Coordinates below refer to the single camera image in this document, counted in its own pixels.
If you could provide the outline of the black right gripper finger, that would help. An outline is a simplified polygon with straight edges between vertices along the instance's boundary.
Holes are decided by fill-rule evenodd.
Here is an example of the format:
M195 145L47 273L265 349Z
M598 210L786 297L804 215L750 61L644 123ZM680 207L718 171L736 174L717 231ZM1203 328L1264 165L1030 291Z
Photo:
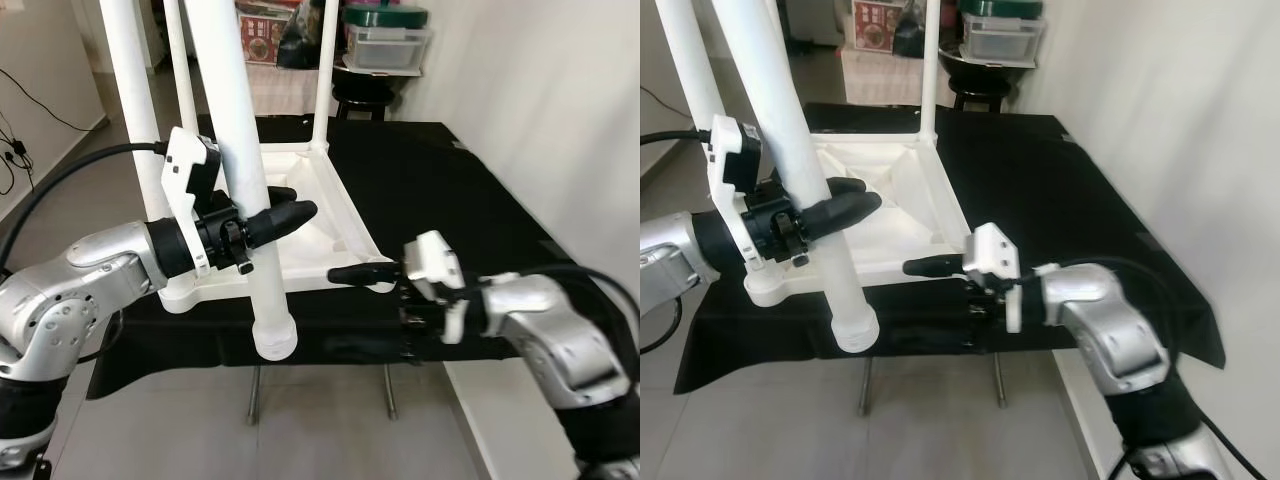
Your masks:
M942 253L908 260L902 264L902 273L909 276L922 278L948 278L965 275L961 253Z
M358 285L370 289L392 289L403 279L399 262L360 262L328 270L328 280L335 285Z

